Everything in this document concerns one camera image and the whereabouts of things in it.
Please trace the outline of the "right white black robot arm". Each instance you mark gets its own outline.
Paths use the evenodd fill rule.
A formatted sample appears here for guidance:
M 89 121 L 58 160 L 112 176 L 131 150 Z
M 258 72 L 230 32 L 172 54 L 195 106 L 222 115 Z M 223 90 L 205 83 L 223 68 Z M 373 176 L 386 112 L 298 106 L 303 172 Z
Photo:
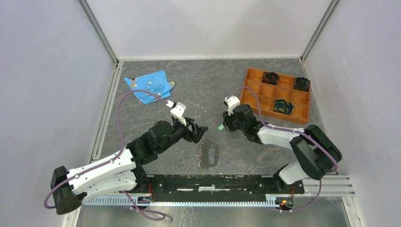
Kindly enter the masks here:
M 249 105 L 239 104 L 222 113 L 227 131 L 240 130 L 251 142 L 275 145 L 292 150 L 296 161 L 286 164 L 276 173 L 273 187 L 279 193 L 287 192 L 292 184 L 312 178 L 321 180 L 338 169 L 342 153 L 317 125 L 302 128 L 278 127 L 256 119 Z

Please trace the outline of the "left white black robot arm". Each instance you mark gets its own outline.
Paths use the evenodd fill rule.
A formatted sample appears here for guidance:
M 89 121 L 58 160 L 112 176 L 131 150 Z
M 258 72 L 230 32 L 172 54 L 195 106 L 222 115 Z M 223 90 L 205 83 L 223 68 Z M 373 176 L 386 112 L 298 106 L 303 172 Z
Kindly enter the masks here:
M 45 201 L 45 207 L 64 215 L 94 197 L 119 191 L 144 192 L 148 188 L 144 165 L 155 161 L 158 155 L 180 140 L 199 143 L 208 130 L 207 126 L 199 126 L 194 119 L 186 117 L 185 120 L 185 124 L 178 119 L 173 119 L 172 123 L 158 121 L 123 150 L 86 166 L 54 169 L 51 192 L 46 197 L 53 198 L 54 205 L 50 206 Z

